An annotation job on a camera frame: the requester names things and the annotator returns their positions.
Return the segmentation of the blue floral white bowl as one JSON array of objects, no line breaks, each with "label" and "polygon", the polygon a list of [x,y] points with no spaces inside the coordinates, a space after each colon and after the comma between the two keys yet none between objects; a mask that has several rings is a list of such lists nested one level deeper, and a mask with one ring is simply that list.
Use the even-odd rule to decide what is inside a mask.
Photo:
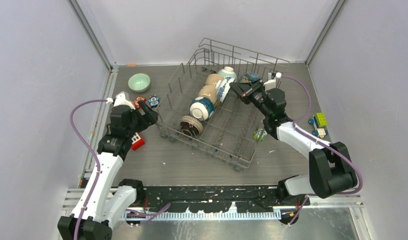
[{"label": "blue floral white bowl", "polygon": [[230,83],[232,80],[234,80],[234,78],[228,76],[217,83],[217,98],[221,103],[224,102],[227,94],[229,93]]}]

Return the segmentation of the pale green celadon bowl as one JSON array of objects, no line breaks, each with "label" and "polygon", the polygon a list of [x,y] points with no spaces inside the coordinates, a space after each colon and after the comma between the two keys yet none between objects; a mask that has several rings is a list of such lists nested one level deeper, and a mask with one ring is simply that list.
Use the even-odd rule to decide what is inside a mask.
[{"label": "pale green celadon bowl", "polygon": [[145,73],[134,74],[128,80],[128,87],[136,93],[145,92],[150,87],[150,84],[151,79]]}]

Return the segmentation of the brown ribbed bowl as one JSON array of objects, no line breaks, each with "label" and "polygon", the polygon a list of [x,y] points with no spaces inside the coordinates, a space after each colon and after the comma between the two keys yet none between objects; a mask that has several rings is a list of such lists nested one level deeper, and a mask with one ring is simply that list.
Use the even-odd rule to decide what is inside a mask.
[{"label": "brown ribbed bowl", "polygon": [[204,130],[203,124],[191,115],[182,116],[180,127],[181,132],[190,137],[197,137]]}]

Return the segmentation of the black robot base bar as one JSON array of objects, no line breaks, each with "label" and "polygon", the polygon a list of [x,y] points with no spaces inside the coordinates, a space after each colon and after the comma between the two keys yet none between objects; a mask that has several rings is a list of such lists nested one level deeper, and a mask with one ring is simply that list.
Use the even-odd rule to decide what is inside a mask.
[{"label": "black robot base bar", "polygon": [[274,216],[283,224],[294,224],[305,195],[289,195],[283,185],[179,185],[142,186],[131,205],[144,214],[164,207],[171,214],[221,215],[233,211],[240,216]]}]

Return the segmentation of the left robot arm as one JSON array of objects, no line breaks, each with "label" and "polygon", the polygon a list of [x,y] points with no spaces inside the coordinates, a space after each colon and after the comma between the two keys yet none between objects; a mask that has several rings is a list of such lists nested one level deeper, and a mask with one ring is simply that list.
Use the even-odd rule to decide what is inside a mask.
[{"label": "left robot arm", "polygon": [[139,207],[145,194],[140,180],[124,179],[115,196],[108,199],[114,178],[125,161],[133,144],[134,134],[157,123],[158,113],[144,101],[138,101],[139,109],[128,100],[113,100],[107,132],[98,143],[97,150],[79,133],[74,124],[76,106],[70,114],[70,124],[78,138],[95,159],[93,173],[84,192],[70,216],[62,216],[57,228],[64,240],[110,240],[115,225],[123,219],[125,210],[131,205]]}]

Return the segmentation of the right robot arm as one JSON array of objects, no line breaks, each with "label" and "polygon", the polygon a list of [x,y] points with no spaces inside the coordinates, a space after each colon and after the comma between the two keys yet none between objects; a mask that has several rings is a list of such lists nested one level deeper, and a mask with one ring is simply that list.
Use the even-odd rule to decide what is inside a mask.
[{"label": "right robot arm", "polygon": [[254,104],[265,116],[265,131],[293,147],[308,160],[307,175],[296,175],[279,181],[277,198],[290,205],[298,195],[325,199],[336,194],[354,194],[362,188],[361,173],[350,160],[345,144],[330,143],[304,131],[285,113],[284,91],[265,89],[262,82],[231,83],[230,88],[245,104]]}]

